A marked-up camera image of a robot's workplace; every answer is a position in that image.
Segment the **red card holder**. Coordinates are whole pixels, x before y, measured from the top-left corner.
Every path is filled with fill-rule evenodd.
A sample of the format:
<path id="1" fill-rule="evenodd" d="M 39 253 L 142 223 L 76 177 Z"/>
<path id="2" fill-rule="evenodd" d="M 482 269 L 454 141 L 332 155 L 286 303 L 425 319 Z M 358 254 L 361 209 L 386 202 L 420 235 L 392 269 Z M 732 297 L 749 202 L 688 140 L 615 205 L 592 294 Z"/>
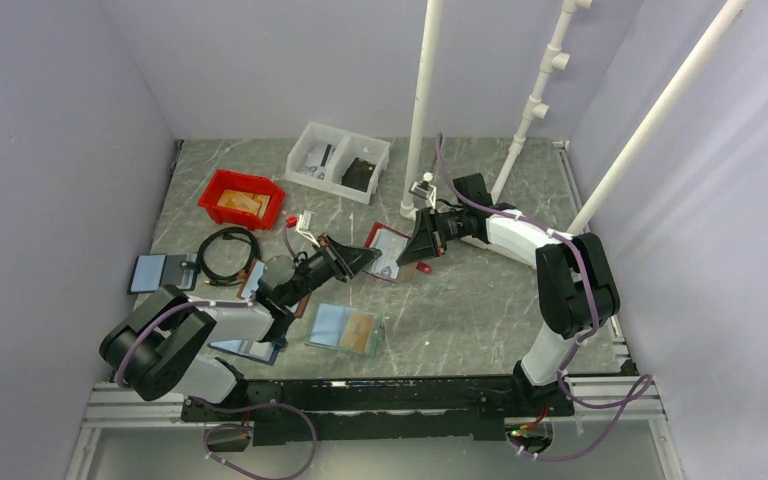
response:
<path id="1" fill-rule="evenodd" d="M 409 237 L 380 222 L 373 224 L 364 246 L 377 249 L 381 255 L 369 264 L 364 272 L 379 280 L 391 283 L 408 283 L 416 274 L 430 275 L 432 267 L 425 262 L 417 262 L 400 267 L 396 260 L 404 251 Z"/>

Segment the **white silver card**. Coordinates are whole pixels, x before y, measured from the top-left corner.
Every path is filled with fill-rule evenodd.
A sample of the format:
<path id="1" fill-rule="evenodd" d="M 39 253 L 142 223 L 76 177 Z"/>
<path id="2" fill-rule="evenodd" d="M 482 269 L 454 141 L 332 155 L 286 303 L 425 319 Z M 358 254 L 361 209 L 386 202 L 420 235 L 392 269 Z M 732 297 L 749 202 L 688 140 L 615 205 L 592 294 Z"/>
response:
<path id="1" fill-rule="evenodd" d="M 403 252 L 405 243 L 402 241 L 393 241 L 387 244 L 381 244 L 381 256 L 367 268 L 367 272 L 373 276 L 395 281 L 398 278 L 400 267 L 397 260 Z"/>

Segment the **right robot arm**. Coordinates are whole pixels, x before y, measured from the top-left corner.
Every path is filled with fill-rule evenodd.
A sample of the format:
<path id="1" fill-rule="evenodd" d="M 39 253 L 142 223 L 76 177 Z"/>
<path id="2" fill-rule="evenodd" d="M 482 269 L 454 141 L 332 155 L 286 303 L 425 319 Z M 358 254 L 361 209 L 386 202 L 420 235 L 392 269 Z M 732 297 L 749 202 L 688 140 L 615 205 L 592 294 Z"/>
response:
<path id="1" fill-rule="evenodd" d="M 442 256 L 450 242 L 472 238 L 509 253 L 537 274 L 543 324 L 512 373 L 511 401 L 534 415 L 558 388 L 577 350 L 620 307 L 620 297 L 601 240 L 592 233 L 560 233 L 518 209 L 494 203 L 482 175 L 456 178 L 458 201 L 439 209 L 434 176 L 413 183 L 411 195 L 425 201 L 415 214 L 408 243 L 397 259 L 406 265 Z"/>

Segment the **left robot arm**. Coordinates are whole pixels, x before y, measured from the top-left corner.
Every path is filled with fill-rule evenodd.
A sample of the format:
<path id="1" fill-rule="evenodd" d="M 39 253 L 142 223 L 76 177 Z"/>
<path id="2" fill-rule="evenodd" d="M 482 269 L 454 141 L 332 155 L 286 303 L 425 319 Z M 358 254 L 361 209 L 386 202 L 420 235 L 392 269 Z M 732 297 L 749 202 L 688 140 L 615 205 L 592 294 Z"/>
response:
<path id="1" fill-rule="evenodd" d="M 203 299 L 162 286 L 103 338 L 99 355 L 115 382 L 145 401 L 180 393 L 207 404 L 221 419 L 235 419 L 249 403 L 248 382 L 227 361 L 203 354 L 203 347 L 283 337 L 304 298 L 332 279 L 348 282 L 381 254 L 323 234 L 314 239 L 312 252 L 267 260 L 253 294 L 243 300 Z"/>

